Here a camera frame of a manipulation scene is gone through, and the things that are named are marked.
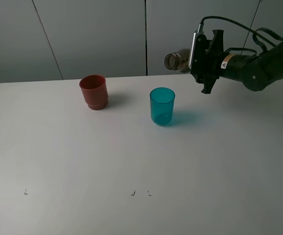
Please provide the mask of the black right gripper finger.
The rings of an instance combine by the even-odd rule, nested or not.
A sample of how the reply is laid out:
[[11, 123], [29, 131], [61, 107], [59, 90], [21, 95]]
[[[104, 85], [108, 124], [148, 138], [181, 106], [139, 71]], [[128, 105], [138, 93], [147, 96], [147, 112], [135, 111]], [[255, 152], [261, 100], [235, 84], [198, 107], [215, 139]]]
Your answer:
[[223, 35], [224, 31], [220, 29], [213, 30], [213, 38], [207, 40], [207, 53], [220, 53], [224, 52], [223, 50]]
[[210, 94], [216, 81], [219, 79], [218, 75], [201, 74], [197, 77], [197, 83], [203, 84], [202, 93]]

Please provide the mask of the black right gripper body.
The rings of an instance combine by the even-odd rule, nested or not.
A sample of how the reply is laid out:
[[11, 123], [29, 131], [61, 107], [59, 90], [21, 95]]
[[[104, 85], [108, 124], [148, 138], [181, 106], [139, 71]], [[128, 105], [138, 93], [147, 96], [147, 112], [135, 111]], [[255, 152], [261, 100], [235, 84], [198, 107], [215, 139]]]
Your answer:
[[242, 70], [248, 63], [248, 56], [231, 54], [228, 51], [208, 50], [206, 52], [206, 80], [220, 77], [242, 80]]

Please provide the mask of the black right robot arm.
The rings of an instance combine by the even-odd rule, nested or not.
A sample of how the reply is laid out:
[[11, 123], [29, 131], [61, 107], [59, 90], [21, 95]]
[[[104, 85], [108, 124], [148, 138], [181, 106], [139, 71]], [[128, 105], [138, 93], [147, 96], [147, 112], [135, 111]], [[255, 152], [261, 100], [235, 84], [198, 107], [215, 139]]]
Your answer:
[[191, 75], [203, 84], [202, 93], [210, 94], [215, 82], [227, 78], [241, 82], [247, 89], [258, 92], [283, 79], [283, 41], [260, 55], [231, 54], [233, 48], [223, 49], [223, 30], [214, 30], [208, 40], [195, 33]]

